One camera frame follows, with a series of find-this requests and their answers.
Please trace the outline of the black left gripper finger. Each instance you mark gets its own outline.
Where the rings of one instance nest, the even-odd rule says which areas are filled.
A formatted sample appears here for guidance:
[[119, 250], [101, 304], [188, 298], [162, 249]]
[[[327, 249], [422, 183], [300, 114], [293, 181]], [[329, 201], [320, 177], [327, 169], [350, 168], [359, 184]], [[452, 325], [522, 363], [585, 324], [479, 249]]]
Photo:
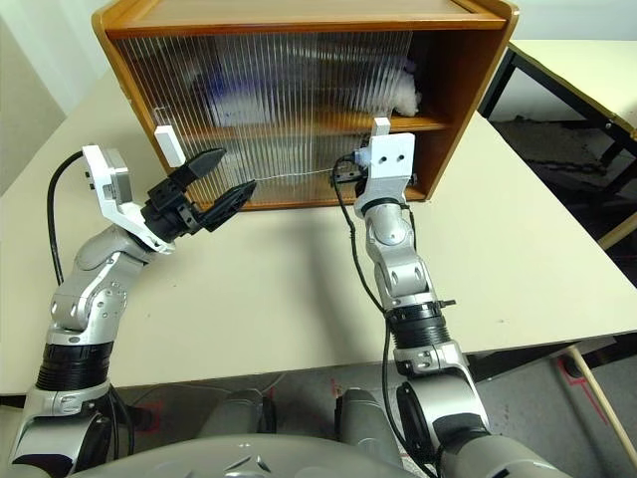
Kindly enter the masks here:
[[251, 199], [257, 186], [256, 180], [250, 180], [227, 190], [218, 197], [212, 207], [200, 217], [200, 225], [213, 232], [230, 220]]
[[183, 165], [175, 168], [168, 175], [168, 178], [182, 191], [185, 191], [191, 183], [204, 178], [214, 170], [226, 152], [227, 150], [223, 147], [202, 151]]

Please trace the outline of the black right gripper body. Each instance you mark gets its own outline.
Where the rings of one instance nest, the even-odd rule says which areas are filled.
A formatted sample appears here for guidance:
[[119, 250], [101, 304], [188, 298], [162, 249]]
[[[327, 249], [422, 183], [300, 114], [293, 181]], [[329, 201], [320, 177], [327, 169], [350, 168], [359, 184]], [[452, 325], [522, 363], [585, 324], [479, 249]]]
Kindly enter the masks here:
[[331, 186], [338, 184], [356, 184], [366, 179], [366, 171], [359, 166], [354, 168], [341, 167], [336, 165], [331, 171]]

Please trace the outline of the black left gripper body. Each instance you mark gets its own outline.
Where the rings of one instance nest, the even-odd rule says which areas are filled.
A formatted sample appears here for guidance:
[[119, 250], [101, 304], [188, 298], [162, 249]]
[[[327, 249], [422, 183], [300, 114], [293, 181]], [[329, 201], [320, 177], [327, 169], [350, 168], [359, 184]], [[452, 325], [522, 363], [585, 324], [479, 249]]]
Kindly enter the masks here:
[[147, 228], [161, 240], [194, 235], [203, 228], [198, 210], [185, 192], [186, 187], [171, 175], [147, 191], [141, 215]]

